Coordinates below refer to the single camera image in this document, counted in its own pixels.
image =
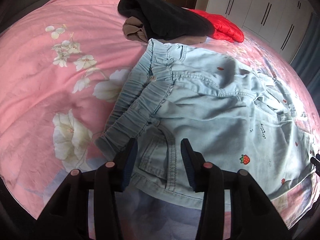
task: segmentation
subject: brown garment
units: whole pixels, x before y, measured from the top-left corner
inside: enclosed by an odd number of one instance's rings
[[[130,41],[141,41],[148,43],[146,30],[143,27],[142,22],[136,17],[131,16],[128,18],[122,27],[124,36]],[[162,43],[181,43],[185,45],[193,45],[203,43],[207,39],[207,36],[181,36],[170,41],[159,40]]]

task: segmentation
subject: clothing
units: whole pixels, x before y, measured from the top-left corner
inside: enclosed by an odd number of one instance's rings
[[[202,206],[188,183],[183,138],[221,169],[249,171],[274,199],[313,171],[310,135],[293,116],[280,81],[227,55],[151,39],[96,145],[111,160],[136,137],[131,183],[173,204]]]
[[[209,36],[214,31],[207,19],[163,0],[120,0],[118,12],[139,19],[148,39],[169,41],[186,35]]]
[[[143,23],[136,17],[129,17],[122,26],[124,36],[130,41],[141,41],[148,43],[146,30]],[[207,36],[181,36],[176,39],[165,41],[158,40],[162,43],[181,43],[185,45],[193,45],[205,42]]]
[[[243,32],[235,25],[230,22],[228,19],[219,14],[210,14],[201,10],[192,10],[196,14],[201,15],[202,17],[208,19],[215,28],[214,33],[210,36],[216,40],[225,40],[229,42],[243,42],[244,34]]]

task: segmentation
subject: elastic waistband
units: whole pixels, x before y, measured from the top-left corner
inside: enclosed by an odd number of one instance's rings
[[[184,58],[184,45],[149,40],[146,52],[121,90],[103,134],[95,141],[106,158],[113,159],[148,123],[158,122],[152,116],[173,85],[170,64]]]

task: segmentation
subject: white wardrobe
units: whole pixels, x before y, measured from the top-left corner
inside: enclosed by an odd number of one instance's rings
[[[313,9],[307,0],[209,0],[206,11],[259,37],[290,63]]]

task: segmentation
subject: strawberry print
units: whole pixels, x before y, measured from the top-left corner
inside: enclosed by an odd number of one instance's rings
[[[241,163],[243,163],[244,165],[247,165],[250,162],[250,158],[248,155],[242,154],[240,160],[241,160]]]

